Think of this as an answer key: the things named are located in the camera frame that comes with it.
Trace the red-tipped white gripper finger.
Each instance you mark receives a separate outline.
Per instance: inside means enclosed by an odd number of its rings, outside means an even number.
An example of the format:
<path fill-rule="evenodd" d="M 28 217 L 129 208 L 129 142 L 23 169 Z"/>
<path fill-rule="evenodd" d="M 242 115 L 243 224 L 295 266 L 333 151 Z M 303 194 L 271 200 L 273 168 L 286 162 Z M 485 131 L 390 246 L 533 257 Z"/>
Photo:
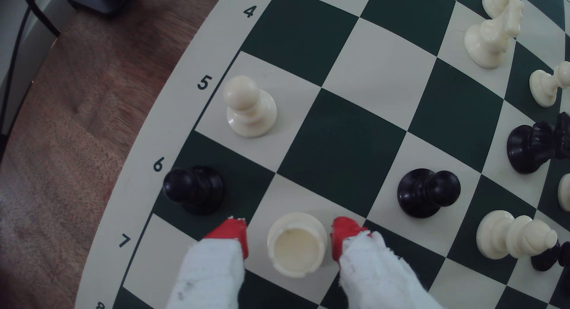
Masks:
<path fill-rule="evenodd" d="M 381 233 L 349 217 L 332 222 L 332 258 L 348 308 L 442 308 Z"/>
<path fill-rule="evenodd" d="M 189 247 L 166 307 L 238 308 L 247 257 L 246 220 L 226 218 Z"/>

